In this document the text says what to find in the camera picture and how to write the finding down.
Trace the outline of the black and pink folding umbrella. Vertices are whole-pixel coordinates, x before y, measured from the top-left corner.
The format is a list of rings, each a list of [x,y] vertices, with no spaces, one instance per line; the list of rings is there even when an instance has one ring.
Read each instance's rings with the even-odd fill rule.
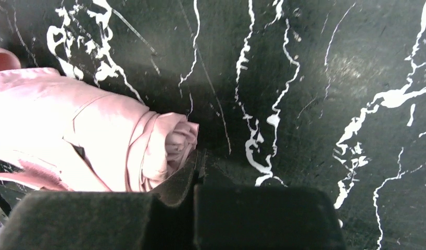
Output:
[[[199,125],[138,100],[22,68],[0,48],[0,180],[35,190],[148,192],[182,168]]]

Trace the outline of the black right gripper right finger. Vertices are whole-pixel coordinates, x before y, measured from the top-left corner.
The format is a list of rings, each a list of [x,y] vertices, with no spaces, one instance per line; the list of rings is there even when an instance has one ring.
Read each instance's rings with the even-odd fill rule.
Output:
[[[325,192],[233,183],[206,151],[194,156],[195,249],[346,249]]]

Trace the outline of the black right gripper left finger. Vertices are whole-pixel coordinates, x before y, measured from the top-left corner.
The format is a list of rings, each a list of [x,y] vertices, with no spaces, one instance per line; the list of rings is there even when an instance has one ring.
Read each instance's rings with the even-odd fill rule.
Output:
[[[0,249],[191,249],[197,159],[146,193],[31,193],[1,229]]]

